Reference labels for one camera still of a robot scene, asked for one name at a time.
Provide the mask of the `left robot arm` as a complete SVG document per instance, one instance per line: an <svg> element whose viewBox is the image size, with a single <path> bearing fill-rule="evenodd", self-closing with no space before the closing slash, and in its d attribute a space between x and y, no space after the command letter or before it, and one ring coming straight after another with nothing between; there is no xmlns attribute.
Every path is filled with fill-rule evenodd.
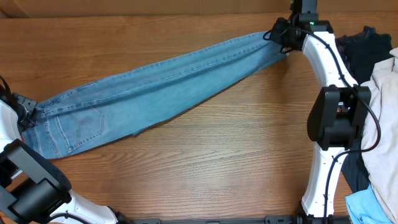
<svg viewBox="0 0 398 224"><path fill-rule="evenodd" d="M1 211L16 223L131 223L72 190L66 176L21 140L18 103L1 93Z"/></svg>

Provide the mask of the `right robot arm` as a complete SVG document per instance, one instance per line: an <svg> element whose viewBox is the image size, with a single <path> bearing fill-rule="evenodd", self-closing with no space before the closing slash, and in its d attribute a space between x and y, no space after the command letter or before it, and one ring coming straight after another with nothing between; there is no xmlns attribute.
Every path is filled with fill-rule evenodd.
<svg viewBox="0 0 398 224"><path fill-rule="evenodd" d="M316 75L320 92L307 119L313 161L297 213L267 215L264 223L350 223L349 216L334 214L341 167L346 156L355 153L352 147L363 133L366 117L374 120L378 141L381 127L369 105L369 88L358 85L347 71L330 22L318 18L317 2L294 0L290 10L290 17L278 18L263 39L280 44L283 54L302 51Z"/></svg>

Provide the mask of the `light blue denim jeans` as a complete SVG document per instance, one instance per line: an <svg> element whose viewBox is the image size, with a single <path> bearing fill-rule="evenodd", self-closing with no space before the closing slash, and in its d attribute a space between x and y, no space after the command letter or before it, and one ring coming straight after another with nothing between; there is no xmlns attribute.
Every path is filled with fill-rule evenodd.
<svg viewBox="0 0 398 224"><path fill-rule="evenodd" d="M260 32L230 39L43 101L22 135L46 159L72 156L167 121L282 58Z"/></svg>

